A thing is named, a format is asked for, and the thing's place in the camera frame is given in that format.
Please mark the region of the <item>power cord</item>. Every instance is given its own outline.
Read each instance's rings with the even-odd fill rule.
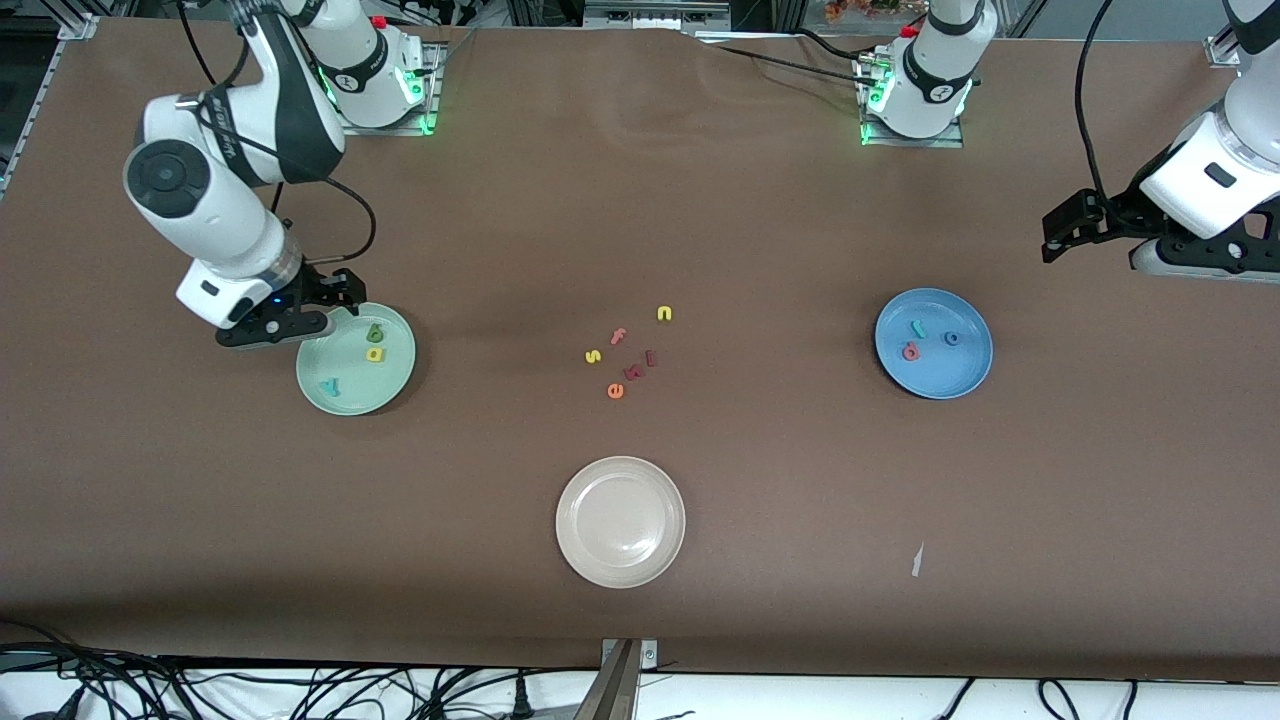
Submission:
[[[1121,720],[1129,720],[1129,714],[1133,712],[1133,702],[1138,700],[1138,680],[1129,680],[1129,698],[1124,701],[1124,712],[1120,714]]]
[[[486,688],[489,685],[494,685],[494,684],[498,684],[498,683],[506,683],[508,680],[515,680],[515,679],[517,679],[521,675],[524,675],[524,676],[527,678],[529,675],[543,675],[545,673],[564,673],[564,671],[568,671],[568,670],[576,670],[576,669],[575,667],[539,667],[539,669],[535,669],[535,670],[520,670],[518,673],[507,674],[507,675],[499,675],[497,678],[490,678],[488,680],[476,683],[474,685],[467,685],[466,688],[462,688],[461,691],[453,693],[452,696],[444,697],[443,700],[440,700],[438,702],[438,705],[433,703],[430,707],[424,707],[416,715],[416,717],[422,717],[422,719],[434,717],[433,712],[443,712],[444,710],[447,710],[449,707],[449,705],[452,705],[460,697],[462,697],[462,696],[465,696],[467,693],[471,693],[471,692],[479,691],[480,688]]]
[[[1106,188],[1102,186],[1102,173],[1098,170],[1098,159],[1093,150],[1093,138],[1089,136],[1088,123],[1084,120],[1084,69],[1089,61],[1089,50],[1093,47],[1093,40],[1098,35],[1098,27],[1102,24],[1102,18],[1106,17],[1107,10],[1111,9],[1111,3],[1114,0],[1103,0],[1102,5],[1098,8],[1098,14],[1093,17],[1093,24],[1089,26],[1089,32],[1084,36],[1084,46],[1080,47],[1080,60],[1075,65],[1075,124],[1080,128],[1080,141],[1084,143],[1084,159],[1089,164],[1089,176],[1093,178],[1093,190],[1098,193],[1098,202],[1107,214],[1107,220],[1115,220],[1120,225],[1130,231],[1139,231],[1133,223],[1125,220],[1120,217],[1114,202],[1111,202],[1111,196],[1107,195]]]
[[[934,720],[951,720],[952,717],[955,717],[956,710],[960,708],[960,701],[964,700],[964,696],[969,692],[969,688],[972,688],[977,680],[978,678],[969,678],[968,680],[965,680],[964,684],[960,685],[960,691],[956,692],[956,696],[951,698],[951,705],[947,707],[947,711],[943,712],[942,715],[938,715]]]
[[[183,6],[182,0],[178,0],[174,4],[178,5],[178,19],[182,20],[182,31],[187,33],[187,42],[191,45],[191,51],[196,55],[196,61],[200,63],[200,70],[205,73],[205,77],[209,79],[209,85],[218,85],[218,81],[214,79],[212,70],[209,69],[209,63],[205,61],[205,55],[196,45],[196,36],[192,35],[191,20],[187,18],[187,8]]]
[[[516,671],[516,702],[511,707],[511,720],[529,720],[534,716],[534,707],[529,705],[529,689],[525,687],[525,671]]]
[[[835,45],[827,42],[827,38],[824,38],[823,36],[820,36],[817,32],[813,32],[812,29],[805,28],[805,27],[797,27],[796,29],[794,29],[791,32],[795,33],[795,35],[803,35],[803,36],[808,37],[809,40],[817,42],[818,46],[822,47],[823,50],[826,50],[827,53],[831,53],[832,55],[835,55],[837,58],[844,58],[846,60],[856,60],[859,53],[867,53],[867,50],[858,50],[858,51],[854,51],[854,53],[850,53],[849,50],[841,50],[840,47],[836,47]],[[872,45],[869,47],[869,50],[874,50],[874,49],[876,49],[874,45]]]
[[[814,68],[812,65],[805,65],[801,63],[792,63],[791,60],[783,60],[781,58],[771,58],[769,55],[760,55],[759,53],[751,53],[750,50],[739,50],[737,47],[726,47],[723,45],[717,45],[721,50],[726,53],[732,53],[735,55],[742,55],[744,58],[754,58],[756,60],[763,60],[765,63],[773,63],[774,65],[782,65],[786,68],[795,68],[797,70],[804,70],[806,73],[814,73],[819,76],[833,77],[838,79],[847,79],[855,85],[876,85],[876,81],[867,77],[856,77],[846,73],[837,73],[833,70],[826,70],[822,68]]]
[[[159,676],[173,688],[178,702],[182,703],[183,710],[187,711],[192,720],[201,719],[201,715],[192,703],[191,697],[188,697],[182,685],[177,683],[175,674],[154,659],[132,652],[105,651],[84,647],[72,641],[63,639],[51,630],[31,623],[23,623],[20,620],[0,618],[0,624],[22,628],[45,638],[41,642],[15,642],[0,644],[0,655],[44,653],[56,659],[59,665],[63,662],[73,662],[76,679],[79,680],[81,689],[93,693],[106,702],[113,719],[116,712],[123,714],[127,720],[132,719],[132,716],[124,706],[108,692],[108,679],[118,680],[133,691],[137,694],[138,703],[143,707],[147,717],[156,717],[157,720],[177,720],[175,716],[165,708],[164,702],[160,700],[163,693],[155,687],[154,676]],[[132,673],[142,674],[143,680],[150,688],[150,693],[147,692],[147,688],[143,688],[138,683],[138,679],[134,678]]]
[[[37,712],[35,715],[28,715],[22,720],[76,720],[76,715],[79,712],[79,701],[84,697],[84,685],[76,688],[67,702],[58,708],[56,712]]]
[[[1044,710],[1057,720],[1066,720],[1066,717],[1059,715],[1057,710],[1053,710],[1053,706],[1048,703],[1048,698],[1044,697],[1044,688],[1050,685],[1057,689],[1059,694],[1062,696],[1062,700],[1066,701],[1066,708],[1071,712],[1071,720],[1080,720],[1080,714],[1075,711],[1075,703],[1071,702],[1071,696],[1066,694],[1066,688],[1062,687],[1062,683],[1047,678],[1036,683],[1036,694],[1039,696],[1041,705],[1044,706]]]

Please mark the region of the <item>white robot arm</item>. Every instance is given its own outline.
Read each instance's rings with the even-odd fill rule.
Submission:
[[[867,110],[901,136],[940,135],[964,110],[997,24],[992,0],[933,0],[919,35],[888,45],[890,73]]]
[[[352,126],[394,124],[425,101],[422,40],[381,19],[360,0],[282,0],[316,54],[338,110]]]
[[[219,343],[324,334],[328,318],[303,305],[355,307],[364,284],[349,270],[325,278],[308,265],[251,187],[326,179],[346,149],[342,126],[283,10],[273,0],[230,8],[262,79],[148,102],[125,161],[125,192],[192,256],[177,296],[220,328]]]
[[[1137,270],[1280,282],[1280,0],[1224,5],[1240,76],[1128,190],[1082,190],[1046,215],[1046,263],[1079,245],[1137,237],[1147,241],[1129,254]]]

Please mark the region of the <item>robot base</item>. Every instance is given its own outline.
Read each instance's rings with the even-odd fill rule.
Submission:
[[[434,135],[436,115],[440,111],[440,92],[444,90],[444,61],[449,55],[448,49],[448,42],[413,42],[408,49],[406,72],[421,70],[422,76],[406,81],[406,88],[408,92],[421,92],[422,101],[398,122],[381,128],[352,124],[339,113],[343,135],[399,137]]]
[[[881,45],[874,53],[864,53],[858,60],[852,60],[854,76],[868,77],[877,83],[884,81],[884,73],[891,65],[888,46]],[[861,117],[863,145],[892,145],[895,147],[964,147],[964,135],[960,131],[960,118],[951,120],[947,129],[940,135],[925,138],[906,137],[899,135],[868,110],[872,96],[881,90],[878,85],[858,86],[858,113]]]

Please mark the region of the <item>white plate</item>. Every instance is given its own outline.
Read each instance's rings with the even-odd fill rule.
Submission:
[[[685,501],[653,462],[604,457],[564,487],[556,538],[579,575],[607,588],[640,587],[676,560],[685,542]]]

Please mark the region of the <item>green led light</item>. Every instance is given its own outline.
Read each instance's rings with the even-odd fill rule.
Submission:
[[[419,97],[422,95],[420,86],[410,86],[408,81],[415,79],[413,73],[401,70],[396,73],[396,79],[401,83],[401,91],[404,94],[404,100],[416,104]]]
[[[329,78],[326,78],[324,73],[320,73],[320,83],[324,85],[324,94],[325,94],[325,97],[329,99],[329,102],[333,102],[334,105],[338,105],[338,99],[334,97],[333,88],[329,87]]]

